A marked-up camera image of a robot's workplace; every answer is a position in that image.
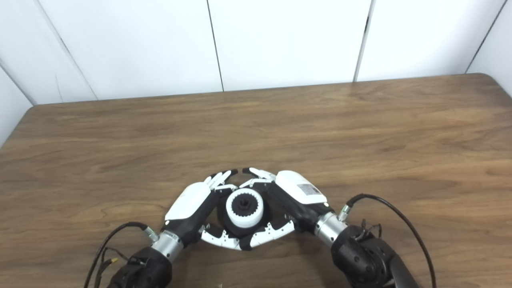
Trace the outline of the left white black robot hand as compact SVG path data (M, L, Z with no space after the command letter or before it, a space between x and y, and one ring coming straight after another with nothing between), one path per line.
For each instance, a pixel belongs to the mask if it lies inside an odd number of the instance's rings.
M220 201L237 190L234 184L226 183L237 173L236 168L222 171L187 186L166 213L162 231L176 235L183 248L198 242L201 226Z

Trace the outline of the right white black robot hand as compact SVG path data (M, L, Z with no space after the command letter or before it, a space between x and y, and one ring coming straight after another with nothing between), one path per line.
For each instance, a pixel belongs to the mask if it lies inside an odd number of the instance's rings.
M326 196L305 177L294 171L280 171L276 175L258 168L243 168L243 173L251 174L251 179L241 188L252 188L266 192L291 219L271 221L265 231L254 234L250 246L262 245L277 240L296 228L309 232L331 247L338 237L333 231L334 210Z

